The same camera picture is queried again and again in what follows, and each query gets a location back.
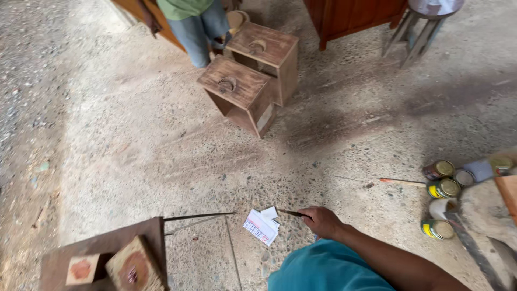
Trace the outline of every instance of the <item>paint can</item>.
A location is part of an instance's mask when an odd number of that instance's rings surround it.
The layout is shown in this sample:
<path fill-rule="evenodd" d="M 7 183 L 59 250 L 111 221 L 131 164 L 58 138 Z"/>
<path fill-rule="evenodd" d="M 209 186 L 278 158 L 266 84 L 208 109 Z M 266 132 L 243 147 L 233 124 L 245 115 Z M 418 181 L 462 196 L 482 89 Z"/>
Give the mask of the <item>paint can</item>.
<path fill-rule="evenodd" d="M 513 167 L 513 161 L 507 156 L 493 157 L 490 159 L 490 166 L 496 177 L 507 176 Z"/>
<path fill-rule="evenodd" d="M 471 172 L 459 169 L 456 170 L 454 176 L 452 178 L 461 186 L 461 187 L 469 187 L 476 183 L 476 177 Z"/>
<path fill-rule="evenodd" d="M 427 185 L 427 193 L 433 198 L 455 198 L 461 191 L 461 186 L 451 179 L 442 179 Z"/>
<path fill-rule="evenodd" d="M 433 219 L 447 220 L 445 212 L 456 208 L 457 205 L 456 198 L 433 199 L 429 204 L 429 214 Z"/>
<path fill-rule="evenodd" d="M 429 180 L 439 180 L 454 175 L 454 165 L 445 160 L 439 160 L 422 168 L 422 174 Z"/>
<path fill-rule="evenodd" d="M 447 220 L 422 220 L 420 228 L 424 234 L 435 239 L 451 239 L 454 237 L 454 229 Z"/>

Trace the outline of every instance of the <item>can lid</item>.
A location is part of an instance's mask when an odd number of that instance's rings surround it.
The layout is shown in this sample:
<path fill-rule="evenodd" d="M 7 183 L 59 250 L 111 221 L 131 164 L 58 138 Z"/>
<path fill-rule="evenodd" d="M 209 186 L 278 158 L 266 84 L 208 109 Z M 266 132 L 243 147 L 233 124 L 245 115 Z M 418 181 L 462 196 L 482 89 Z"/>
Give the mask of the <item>can lid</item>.
<path fill-rule="evenodd" d="M 470 186 L 475 183 L 474 175 L 467 170 L 457 170 L 454 179 L 462 186 Z"/>
<path fill-rule="evenodd" d="M 461 187 L 458 183 L 451 179 L 443 179 L 440 181 L 440 188 L 442 191 L 450 197 L 456 197 L 461 191 Z"/>
<path fill-rule="evenodd" d="M 451 162 L 439 161 L 436 163 L 436 171 L 442 176 L 450 177 L 454 173 L 454 166 Z"/>
<path fill-rule="evenodd" d="M 443 239 L 451 239 L 454 237 L 454 229 L 452 225 L 445 220 L 438 220 L 433 224 L 434 232 Z"/>

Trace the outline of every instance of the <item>wooden box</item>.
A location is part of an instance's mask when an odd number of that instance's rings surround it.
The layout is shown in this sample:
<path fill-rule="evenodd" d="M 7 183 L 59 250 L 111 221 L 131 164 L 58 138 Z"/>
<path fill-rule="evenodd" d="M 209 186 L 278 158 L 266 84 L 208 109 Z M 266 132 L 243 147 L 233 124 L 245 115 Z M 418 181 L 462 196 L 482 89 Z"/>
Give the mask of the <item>wooden box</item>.
<path fill-rule="evenodd" d="M 218 55 L 199 77 L 223 116 L 262 138 L 276 116 L 271 77 Z"/>
<path fill-rule="evenodd" d="M 166 278 L 151 256 L 145 240 L 136 236 L 106 264 L 118 291 L 168 291 Z"/>
<path fill-rule="evenodd" d="M 105 278 L 107 273 L 104 265 L 111 257 L 111 254 L 71 257 L 65 285 L 91 284 Z"/>
<path fill-rule="evenodd" d="M 263 71 L 272 76 L 276 88 L 273 102 L 284 106 L 298 85 L 298 38 L 251 22 L 242 25 L 237 34 L 228 42 L 236 61 L 258 70 L 261 65 L 271 66 Z"/>
<path fill-rule="evenodd" d="M 396 28 L 407 0 L 303 0 L 320 36 L 320 50 L 327 41 L 391 22 Z"/>

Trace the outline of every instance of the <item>hand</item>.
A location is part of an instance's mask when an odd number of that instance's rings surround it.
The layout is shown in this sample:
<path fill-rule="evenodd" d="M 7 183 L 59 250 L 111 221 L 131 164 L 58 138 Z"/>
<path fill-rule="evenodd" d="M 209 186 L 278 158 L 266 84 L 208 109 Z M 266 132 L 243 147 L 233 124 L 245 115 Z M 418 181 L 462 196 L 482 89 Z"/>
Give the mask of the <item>hand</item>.
<path fill-rule="evenodd" d="M 149 11 L 147 6 L 145 6 L 143 0 L 138 0 L 137 2 L 140 6 L 140 9 L 142 10 L 142 14 L 144 15 L 145 24 L 147 24 L 147 26 L 151 29 L 153 37 L 156 38 L 155 34 L 163 30 L 162 26 L 160 23 L 158 23 L 155 16 L 151 13 L 151 11 Z"/>
<path fill-rule="evenodd" d="M 151 14 L 144 14 L 144 18 L 145 18 L 145 24 L 147 24 L 147 26 L 149 26 L 149 29 L 151 29 L 151 33 L 153 34 L 153 37 L 156 38 L 155 34 L 157 34 L 158 32 L 163 30 L 162 26 L 160 25 L 160 23 L 158 23 L 158 21 Z"/>
<path fill-rule="evenodd" d="M 334 239 L 345 226 L 334 212 L 325 207 L 311 206 L 298 212 L 307 215 L 301 217 L 303 222 L 313 233 L 324 239 Z"/>

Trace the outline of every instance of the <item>stool leg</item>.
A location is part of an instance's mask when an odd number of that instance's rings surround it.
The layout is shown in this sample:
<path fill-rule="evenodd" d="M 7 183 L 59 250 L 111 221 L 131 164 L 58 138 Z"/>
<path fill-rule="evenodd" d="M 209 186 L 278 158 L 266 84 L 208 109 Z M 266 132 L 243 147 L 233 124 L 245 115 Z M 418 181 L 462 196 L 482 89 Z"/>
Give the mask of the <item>stool leg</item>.
<path fill-rule="evenodd" d="M 422 32 L 417 38 L 417 41 L 413 45 L 413 47 L 409 48 L 409 53 L 407 54 L 406 59 L 402 62 L 401 69 L 407 68 L 414 60 L 416 56 L 419 55 L 420 51 L 424 47 L 424 45 L 428 42 L 429 37 L 431 36 L 434 28 L 436 27 L 437 22 L 440 20 L 428 20 L 425 24 Z"/>
<path fill-rule="evenodd" d="M 427 52 L 427 49 L 431 46 L 431 43 L 433 42 L 434 37 L 438 34 L 438 31 L 442 27 L 442 24 L 445 22 L 445 18 L 440 19 L 438 23 L 434 26 L 433 32 L 431 33 L 431 37 L 425 44 L 425 46 L 422 48 L 422 51 L 419 53 L 420 56 L 424 55 L 425 52 Z"/>
<path fill-rule="evenodd" d="M 394 43 L 399 42 L 399 40 L 406 34 L 407 29 L 409 28 L 409 24 L 412 22 L 413 18 L 416 18 L 416 14 L 411 10 L 408 11 L 406 17 L 402 21 L 402 24 L 399 26 L 395 34 L 391 37 L 391 40 L 387 43 L 384 48 L 383 57 L 388 54 L 389 49 Z"/>

